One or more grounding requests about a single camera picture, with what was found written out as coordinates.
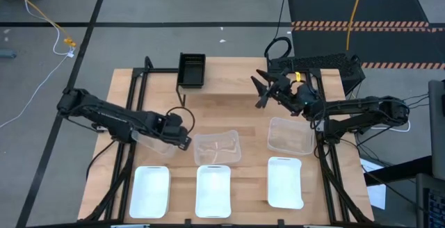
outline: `clear plastic container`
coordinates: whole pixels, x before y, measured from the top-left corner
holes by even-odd
[[[220,134],[196,134],[193,146],[197,165],[235,163],[241,159],[239,136],[235,130]]]
[[[314,136],[309,122],[274,117],[270,121],[267,147],[276,152],[307,155],[314,151]]]
[[[137,131],[133,131],[131,133],[131,137],[139,144],[154,150],[166,158],[173,157],[177,150],[177,147],[174,145],[166,144],[156,138],[150,138],[148,136],[139,134]]]

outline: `gray floor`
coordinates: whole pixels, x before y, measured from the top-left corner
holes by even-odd
[[[96,0],[33,0],[58,22],[88,22]],[[274,22],[280,0],[104,0],[99,22]],[[445,22],[443,0],[420,0],[431,22]],[[0,0],[0,21],[36,22],[21,0]],[[289,21],[285,4],[283,19]],[[288,35],[280,29],[279,35]],[[80,44],[84,28],[69,28]],[[105,98],[115,68],[143,64],[148,55],[157,67],[176,67],[179,52],[209,56],[262,56],[275,28],[96,28],[93,31],[76,87]],[[53,28],[0,28],[1,48],[18,52],[15,60],[0,60],[0,123],[18,114],[36,86],[60,62],[52,54]],[[64,50],[61,44],[59,51]],[[276,47],[280,54],[284,47]],[[70,75],[74,59],[66,60],[40,89],[21,118],[0,129],[0,220],[17,222]],[[405,98],[427,92],[430,79],[443,79],[441,70],[365,70],[359,96]],[[400,163],[430,154],[428,108],[412,111],[409,133],[387,132],[367,143],[382,160]],[[44,175],[28,225],[73,222],[83,194],[86,167],[95,134],[64,122]],[[414,186],[397,189],[414,197]],[[375,210],[379,221],[413,225],[414,209],[388,191],[387,210]]]

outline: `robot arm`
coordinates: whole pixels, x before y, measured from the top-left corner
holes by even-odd
[[[324,140],[328,143],[339,143],[340,138],[347,131],[363,131],[376,124],[386,124],[396,127],[408,121],[409,108],[405,103],[395,97],[366,97],[364,99],[324,101],[321,96],[308,84],[304,83],[292,93],[292,82],[286,75],[288,70],[281,74],[269,74],[257,70],[270,86],[263,85],[253,76],[260,100],[255,105],[264,108],[268,98],[273,98],[291,112],[292,116],[302,116],[314,123],[321,121],[317,131],[323,132]],[[346,120],[324,119],[331,115],[355,114]]]
[[[152,111],[131,111],[98,99],[84,89],[65,89],[57,105],[63,117],[85,117],[106,127],[113,139],[131,143],[133,131],[187,150],[191,143],[182,118],[174,113],[161,115]]]

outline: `black floor mat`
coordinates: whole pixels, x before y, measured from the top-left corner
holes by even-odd
[[[292,22],[348,22],[354,4],[355,0],[289,0]],[[417,0],[359,0],[354,21],[426,23],[427,19]]]
[[[349,56],[357,54],[367,68],[443,68],[428,28],[354,28]],[[300,28],[292,32],[297,58],[346,51],[346,28]]]
[[[445,59],[445,28],[433,28],[432,36],[434,37],[437,49],[442,56],[442,60]]]

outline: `yellow cable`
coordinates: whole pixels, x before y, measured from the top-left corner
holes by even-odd
[[[44,13],[42,13],[42,11],[35,6],[33,3],[31,3],[29,0],[25,0],[28,4],[30,4],[34,9],[36,9],[49,23],[53,24],[55,27],[57,27],[58,29],[60,29],[66,36],[67,38],[64,39],[64,43],[71,46],[71,47],[76,47],[76,43],[72,41],[71,36],[68,34],[68,32],[62,28],[61,26],[57,25],[55,22],[53,22],[52,20],[50,20]]]
[[[352,15],[350,16],[349,25],[348,25],[348,37],[346,37],[346,51],[349,50],[349,35],[350,35],[350,27],[353,25],[355,11],[357,10],[357,5],[359,4],[359,0],[355,0],[354,10]]]

